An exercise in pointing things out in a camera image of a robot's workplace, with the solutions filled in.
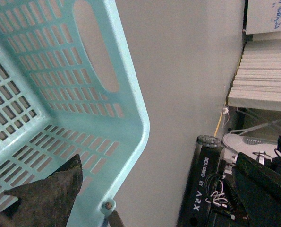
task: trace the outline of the white paper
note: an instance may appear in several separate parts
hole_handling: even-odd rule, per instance
[[[249,0],[246,34],[281,31],[281,0]]]

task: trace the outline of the cable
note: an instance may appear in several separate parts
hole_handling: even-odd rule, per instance
[[[225,126],[226,126],[226,124],[229,122],[229,120],[230,120],[230,113],[229,112],[227,112],[227,115],[228,115],[228,119],[227,119],[227,121],[224,123],[224,119],[223,119],[223,126],[222,126],[222,128],[224,128]]]
[[[278,157],[281,157],[279,154],[278,154],[278,152],[280,152],[277,148],[274,150],[274,152],[276,153],[276,155],[278,156]]]
[[[272,156],[268,155],[266,152],[253,152],[253,155],[257,155],[257,156],[265,155],[265,156],[268,156],[272,159]]]
[[[269,122],[268,119],[266,119],[265,117],[262,117],[261,115],[257,114],[255,111],[253,111],[253,110],[251,110],[251,109],[249,109],[249,108],[246,108],[246,110],[247,110],[248,112],[250,112],[251,114],[256,115],[258,118],[260,118],[260,119],[262,119],[262,120],[264,120],[264,121],[266,121],[266,122]],[[278,132],[278,133],[281,134],[281,127],[280,127],[279,125],[271,124],[269,127],[270,127],[272,130],[274,130],[274,131],[276,131],[276,132]]]
[[[232,132],[241,132],[239,134],[239,136],[241,136],[241,135],[243,135],[243,134],[245,134],[247,132],[254,131],[254,130],[257,130],[257,129],[261,129],[261,128],[269,126],[270,124],[275,124],[275,123],[278,123],[278,122],[281,122],[281,119],[274,120],[272,122],[268,122],[268,123],[264,123],[264,124],[260,124],[260,125],[254,126],[254,127],[247,128],[247,129],[232,130],[230,133],[232,133]]]
[[[214,137],[217,136],[217,133],[218,133],[218,130],[219,130],[219,126],[220,126],[220,123],[221,123],[221,119],[222,119],[222,112],[221,112],[221,115],[220,115],[220,118],[219,118],[216,130],[215,130],[215,133],[214,133]]]
[[[237,107],[236,111],[239,112],[239,113],[242,113],[242,114],[244,114],[244,115],[246,115],[246,116],[249,116],[250,118],[252,118],[252,119],[254,119],[254,120],[256,120],[256,121],[259,120],[258,118],[254,117],[253,115],[251,115],[251,114],[249,114],[249,113],[246,113],[246,112],[244,112],[244,111],[239,110],[239,107]]]

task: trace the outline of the metal screw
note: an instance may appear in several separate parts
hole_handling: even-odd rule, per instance
[[[110,210],[112,208],[112,204],[110,202],[106,202],[105,207],[107,210]]]

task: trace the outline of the laundry basket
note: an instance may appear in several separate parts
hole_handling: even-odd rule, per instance
[[[144,150],[149,119],[115,1],[87,4],[117,92],[91,64],[75,2],[0,0],[0,211],[15,201],[5,190],[44,179],[79,154],[83,185],[68,226],[95,227]]]

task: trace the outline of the white wire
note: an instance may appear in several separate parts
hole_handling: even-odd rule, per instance
[[[224,119],[225,119],[225,117],[224,117],[222,128],[224,128],[224,127],[226,126],[226,124],[227,124],[227,123],[229,122],[229,120],[230,120],[230,113],[227,113],[227,115],[228,115],[228,119],[227,119],[227,121],[224,123]]]
[[[262,117],[261,115],[257,114],[255,111],[253,111],[253,110],[251,110],[251,109],[248,109],[248,108],[246,108],[246,110],[249,111],[251,114],[256,115],[258,118],[260,118],[260,119],[262,119],[262,120],[268,122],[268,120],[267,120],[265,117]],[[281,127],[280,127],[279,125],[271,124],[271,125],[269,126],[271,129],[273,129],[273,130],[275,130],[275,131],[278,132],[278,130],[275,129],[275,128],[273,128],[272,126],[273,126],[273,127],[276,127],[277,129],[279,129],[279,130],[281,131]]]
[[[249,131],[254,131],[254,130],[257,130],[257,129],[261,129],[261,128],[264,128],[264,127],[267,127],[271,124],[276,124],[278,122],[281,122],[281,119],[278,119],[278,120],[275,120],[275,121],[272,121],[272,122],[268,122],[268,123],[264,123],[264,124],[260,124],[260,125],[257,125],[257,126],[254,126],[254,127],[250,127],[250,128],[247,128],[247,129],[238,129],[238,130],[232,130],[230,131],[230,133],[233,133],[233,132],[242,132],[240,135],[243,135],[244,133],[247,133]]]
[[[237,107],[237,112],[242,113],[242,114],[244,114],[244,115],[246,115],[246,116],[249,116],[250,118],[252,118],[252,119],[254,119],[254,120],[256,120],[256,121],[259,120],[259,118],[255,117],[255,116],[253,116],[253,115],[251,115],[251,114],[249,114],[249,113],[246,113],[246,112],[244,112],[244,111],[239,110],[239,107]]]
[[[246,110],[249,111],[249,112],[252,113],[252,114],[255,114],[257,117],[255,117],[255,116],[253,116],[253,115],[251,115],[251,114],[249,114],[249,113],[247,113],[247,112],[244,112],[244,111],[239,110],[238,107],[237,107],[237,109],[236,109],[237,112],[240,112],[240,113],[242,113],[242,114],[244,114],[244,115],[246,115],[246,116],[248,116],[248,117],[254,119],[255,121],[259,121],[259,120],[268,121],[266,118],[264,118],[264,117],[258,115],[258,114],[255,113],[254,111],[252,111],[252,110],[250,110],[250,109],[248,109],[248,108],[246,108]],[[272,129],[273,131],[276,131],[277,133],[281,134],[281,127],[280,127],[279,125],[276,125],[276,124],[274,124],[274,123],[270,123],[270,124],[267,125],[266,127],[269,127],[269,128]]]
[[[229,201],[226,199],[226,198],[223,198],[222,196],[225,195],[225,193],[223,193],[223,190],[224,190],[224,185],[223,185],[223,182],[222,181],[218,181],[220,184],[221,184],[221,192],[219,193],[219,191],[214,191],[210,197],[213,197],[213,204],[220,207],[221,204],[226,204],[228,203]]]

